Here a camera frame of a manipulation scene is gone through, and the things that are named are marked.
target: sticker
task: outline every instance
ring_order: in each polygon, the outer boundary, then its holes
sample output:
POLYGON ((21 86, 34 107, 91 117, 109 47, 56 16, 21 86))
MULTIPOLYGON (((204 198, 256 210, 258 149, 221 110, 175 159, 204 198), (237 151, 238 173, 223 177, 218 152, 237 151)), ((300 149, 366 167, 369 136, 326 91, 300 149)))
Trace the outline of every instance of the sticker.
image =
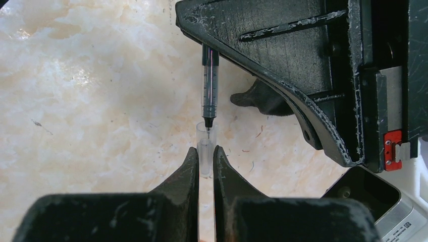
POLYGON ((418 209, 413 208, 397 226, 387 233, 382 240, 384 242, 404 242, 412 237, 426 224, 426 218, 418 209))

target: black object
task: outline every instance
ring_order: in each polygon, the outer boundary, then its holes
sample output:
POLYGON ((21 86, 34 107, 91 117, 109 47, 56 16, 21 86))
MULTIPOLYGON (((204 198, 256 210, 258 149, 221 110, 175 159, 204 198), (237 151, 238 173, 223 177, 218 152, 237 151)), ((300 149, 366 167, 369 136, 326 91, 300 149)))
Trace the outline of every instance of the black object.
MULTIPOLYGON (((379 241, 373 218, 344 199, 269 198, 214 152, 217 241, 379 241)), ((49 195, 28 210, 14 241, 198 241, 198 155, 146 194, 49 195)))
POLYGON ((376 175, 356 166, 343 174, 323 198, 355 199, 378 220, 400 200, 400 192, 376 175))
POLYGON ((398 105, 403 107, 396 116, 402 120, 402 142, 411 142, 411 157, 417 156, 416 138, 428 134, 423 36, 428 24, 409 17, 422 18, 425 5, 424 0, 183 0, 176 12, 186 36, 263 82, 232 95, 233 103, 269 115, 291 110, 315 149, 324 149, 341 166, 363 164, 382 172, 381 144, 390 129, 377 123, 389 108, 384 92, 362 84, 381 70, 402 68, 398 105))
POLYGON ((269 198, 214 151, 217 241, 379 241, 369 211, 345 199, 269 198))
POLYGON ((190 148, 183 164, 150 193, 40 198, 13 241, 197 241, 198 193, 198 155, 190 148))

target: clear plastic tube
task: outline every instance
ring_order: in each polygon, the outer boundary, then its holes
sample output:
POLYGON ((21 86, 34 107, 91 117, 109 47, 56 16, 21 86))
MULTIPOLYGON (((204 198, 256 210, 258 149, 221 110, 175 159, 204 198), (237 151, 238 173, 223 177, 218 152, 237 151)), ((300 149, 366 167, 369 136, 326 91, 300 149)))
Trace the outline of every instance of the clear plastic tube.
POLYGON ((199 175, 201 177, 209 177, 212 173, 212 159, 217 145, 217 129, 218 125, 214 122, 208 135, 205 122, 196 125, 196 149, 199 156, 199 175))

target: red tag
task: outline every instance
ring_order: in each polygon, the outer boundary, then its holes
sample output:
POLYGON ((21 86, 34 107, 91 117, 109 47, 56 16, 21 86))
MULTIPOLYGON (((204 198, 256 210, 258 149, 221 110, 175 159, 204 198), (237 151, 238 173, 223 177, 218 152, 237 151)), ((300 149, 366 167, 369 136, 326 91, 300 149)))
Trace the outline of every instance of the red tag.
POLYGON ((384 135, 385 170, 399 170, 402 167, 401 160, 395 160, 395 145, 401 145, 401 130, 394 130, 384 135))

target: white plastic part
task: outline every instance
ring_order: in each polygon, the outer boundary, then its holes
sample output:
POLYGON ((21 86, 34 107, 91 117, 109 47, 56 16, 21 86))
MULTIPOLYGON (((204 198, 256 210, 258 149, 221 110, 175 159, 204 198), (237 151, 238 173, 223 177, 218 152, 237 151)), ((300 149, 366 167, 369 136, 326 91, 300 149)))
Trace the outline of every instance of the white plastic part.
MULTIPOLYGON (((428 143, 419 140, 418 145, 419 155, 416 159, 403 162, 401 170, 384 171, 379 176, 410 197, 428 217, 428 143)), ((428 223, 413 233, 408 242, 428 242, 428 223)))

